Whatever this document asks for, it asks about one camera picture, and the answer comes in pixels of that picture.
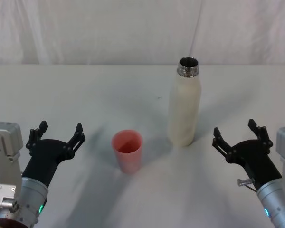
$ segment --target white water bottle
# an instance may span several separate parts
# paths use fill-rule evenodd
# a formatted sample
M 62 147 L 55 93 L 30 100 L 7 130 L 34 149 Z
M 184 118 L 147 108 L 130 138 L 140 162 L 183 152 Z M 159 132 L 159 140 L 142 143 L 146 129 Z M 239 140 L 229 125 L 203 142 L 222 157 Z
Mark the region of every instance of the white water bottle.
M 169 100 L 168 137 L 173 145 L 188 146 L 193 141 L 201 94 L 199 79 L 198 61 L 182 58 Z

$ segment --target white curtain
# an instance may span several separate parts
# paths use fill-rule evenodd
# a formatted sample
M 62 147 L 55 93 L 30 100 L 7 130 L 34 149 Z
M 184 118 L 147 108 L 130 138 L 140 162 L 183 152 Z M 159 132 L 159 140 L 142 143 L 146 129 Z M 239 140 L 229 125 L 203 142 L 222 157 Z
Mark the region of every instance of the white curtain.
M 284 64 L 285 0 L 0 0 L 0 64 Z

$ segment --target green led light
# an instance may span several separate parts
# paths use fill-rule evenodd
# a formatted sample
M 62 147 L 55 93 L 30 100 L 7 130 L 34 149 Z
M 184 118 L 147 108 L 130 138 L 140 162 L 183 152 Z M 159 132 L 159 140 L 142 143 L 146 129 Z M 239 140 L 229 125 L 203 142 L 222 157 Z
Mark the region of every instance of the green led light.
M 42 209 L 43 209 L 43 205 L 41 205 L 39 208 L 39 214 L 42 212 Z

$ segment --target pink plastic cup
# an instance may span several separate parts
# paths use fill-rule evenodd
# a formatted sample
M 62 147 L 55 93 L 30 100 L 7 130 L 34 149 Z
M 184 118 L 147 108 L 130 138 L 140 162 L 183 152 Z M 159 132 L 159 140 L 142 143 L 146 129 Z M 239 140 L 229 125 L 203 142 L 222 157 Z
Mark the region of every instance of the pink plastic cup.
M 123 130 L 114 135 L 112 147 L 122 172 L 133 174 L 141 167 L 142 136 L 134 130 Z

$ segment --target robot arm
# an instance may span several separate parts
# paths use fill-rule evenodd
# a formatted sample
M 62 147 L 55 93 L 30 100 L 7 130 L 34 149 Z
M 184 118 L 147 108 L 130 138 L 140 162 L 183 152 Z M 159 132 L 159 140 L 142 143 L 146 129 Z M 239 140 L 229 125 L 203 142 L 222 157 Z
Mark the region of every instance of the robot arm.
M 221 137 L 218 128 L 214 129 L 213 146 L 226 158 L 228 163 L 241 165 L 249 179 L 238 180 L 239 186 L 253 184 L 259 200 L 264 206 L 276 228 L 285 228 L 285 162 L 283 177 L 272 163 L 268 154 L 273 143 L 268 137 L 266 127 L 259 127 L 249 120 L 249 128 L 257 136 L 256 140 L 247 140 L 230 147 Z M 285 128 L 278 132 L 277 151 L 285 160 Z
M 20 127 L 0 122 L 0 227 L 33 228 L 46 202 L 58 165 L 72 159 L 86 140 L 81 124 L 69 142 L 45 139 L 46 121 L 30 131 L 26 147 L 32 156 L 21 175 L 18 157 L 23 146 Z

